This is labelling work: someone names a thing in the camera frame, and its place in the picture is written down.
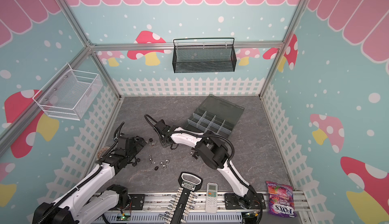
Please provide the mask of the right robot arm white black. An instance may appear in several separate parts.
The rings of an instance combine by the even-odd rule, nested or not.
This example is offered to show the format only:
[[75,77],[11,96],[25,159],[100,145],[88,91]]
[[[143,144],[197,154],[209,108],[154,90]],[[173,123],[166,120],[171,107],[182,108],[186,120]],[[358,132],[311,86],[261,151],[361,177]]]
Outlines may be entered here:
[[233,165],[235,149],[227,138],[211,131],[198,133],[177,126],[169,126],[164,120],[157,121],[148,114],[144,117],[163,143],[191,147],[208,167],[219,171],[232,187],[243,208],[248,209],[251,205],[262,202],[253,186],[243,179]]

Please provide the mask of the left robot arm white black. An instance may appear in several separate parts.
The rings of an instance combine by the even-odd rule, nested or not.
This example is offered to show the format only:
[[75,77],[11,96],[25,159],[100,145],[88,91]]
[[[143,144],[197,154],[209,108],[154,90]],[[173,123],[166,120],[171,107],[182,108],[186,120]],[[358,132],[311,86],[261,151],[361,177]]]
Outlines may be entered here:
[[137,166],[137,154],[145,147],[145,139],[123,134],[120,125],[114,132],[114,144],[95,162],[93,170],[63,196],[52,203],[42,203],[34,212],[34,224],[90,224],[116,208],[124,211],[133,204],[124,186],[113,184],[101,195],[96,192],[127,165]]

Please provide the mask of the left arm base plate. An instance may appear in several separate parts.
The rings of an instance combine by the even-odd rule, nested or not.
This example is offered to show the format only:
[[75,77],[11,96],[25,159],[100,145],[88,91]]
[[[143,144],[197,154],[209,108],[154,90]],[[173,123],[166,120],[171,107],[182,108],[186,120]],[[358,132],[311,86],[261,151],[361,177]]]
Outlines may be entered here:
[[145,194],[128,194],[126,197],[124,195],[119,195],[118,204],[109,209],[109,211],[143,210],[144,203]]

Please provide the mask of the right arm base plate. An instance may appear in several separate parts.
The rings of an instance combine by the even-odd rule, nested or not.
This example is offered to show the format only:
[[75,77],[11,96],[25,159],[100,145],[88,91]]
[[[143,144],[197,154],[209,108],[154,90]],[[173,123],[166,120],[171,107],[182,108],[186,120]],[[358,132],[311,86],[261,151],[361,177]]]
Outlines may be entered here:
[[227,210],[253,209],[265,210],[266,204],[263,194],[248,192],[244,197],[235,193],[226,193],[224,195],[225,208]]

